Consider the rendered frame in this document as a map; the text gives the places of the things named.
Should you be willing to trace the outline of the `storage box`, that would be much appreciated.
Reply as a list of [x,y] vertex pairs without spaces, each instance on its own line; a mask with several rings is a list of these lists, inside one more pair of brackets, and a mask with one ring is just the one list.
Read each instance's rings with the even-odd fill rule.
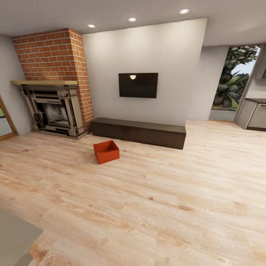
[[100,165],[120,158],[119,148],[113,140],[94,144],[93,148]]

